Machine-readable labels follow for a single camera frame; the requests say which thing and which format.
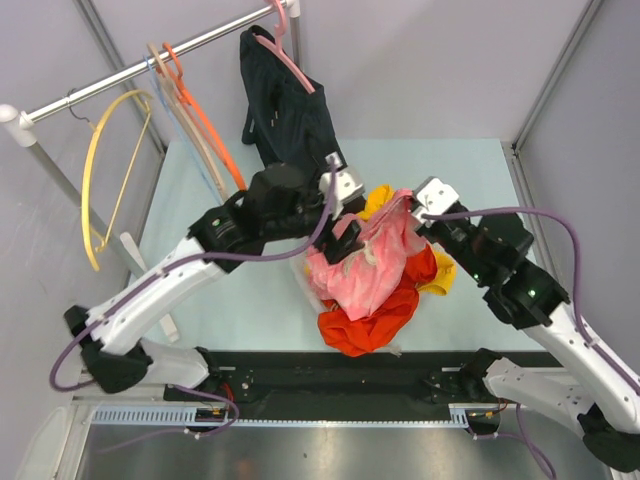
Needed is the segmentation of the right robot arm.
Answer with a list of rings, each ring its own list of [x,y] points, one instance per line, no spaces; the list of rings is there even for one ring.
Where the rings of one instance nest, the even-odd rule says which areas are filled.
[[[526,334],[574,378],[561,385],[506,356],[480,349],[460,370],[463,393],[525,405],[575,433],[599,461],[630,473],[639,468],[639,376],[586,326],[577,294],[527,258],[533,234],[521,208],[441,215],[414,213],[419,235],[438,243],[484,289],[502,323]]]

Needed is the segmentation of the yellow hanger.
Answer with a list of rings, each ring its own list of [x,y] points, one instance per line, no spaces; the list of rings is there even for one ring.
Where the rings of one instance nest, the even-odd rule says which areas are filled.
[[[101,270],[101,256],[114,238],[119,211],[152,120],[153,96],[133,89],[114,99],[90,125],[81,179],[80,224],[84,253],[91,268]],[[125,133],[124,108],[142,110],[142,125]]]

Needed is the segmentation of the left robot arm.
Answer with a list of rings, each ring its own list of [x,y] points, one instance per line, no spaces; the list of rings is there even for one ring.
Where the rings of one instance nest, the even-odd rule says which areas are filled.
[[[214,397],[222,377],[211,352],[158,344],[145,334],[197,290],[243,263],[287,257],[265,254],[268,243],[305,238],[294,255],[314,247],[328,263],[340,262],[358,249],[361,228],[357,221],[340,235],[333,228],[344,207],[362,200],[364,192],[346,166],[332,167],[313,186],[283,163],[254,174],[247,189],[206,211],[171,253],[125,290],[93,308],[74,305],[65,312],[93,383],[106,394],[161,384],[173,399]]]

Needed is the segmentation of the pink patterned shorts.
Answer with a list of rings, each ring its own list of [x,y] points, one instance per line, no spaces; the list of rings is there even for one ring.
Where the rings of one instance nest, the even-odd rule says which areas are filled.
[[[407,260],[426,247],[415,233],[410,213],[412,191],[380,186],[368,197],[369,217],[347,214],[336,225],[341,235],[355,221],[361,248],[336,264],[311,247],[305,258],[306,281],[320,300],[333,300],[351,321],[372,315],[399,285]]]

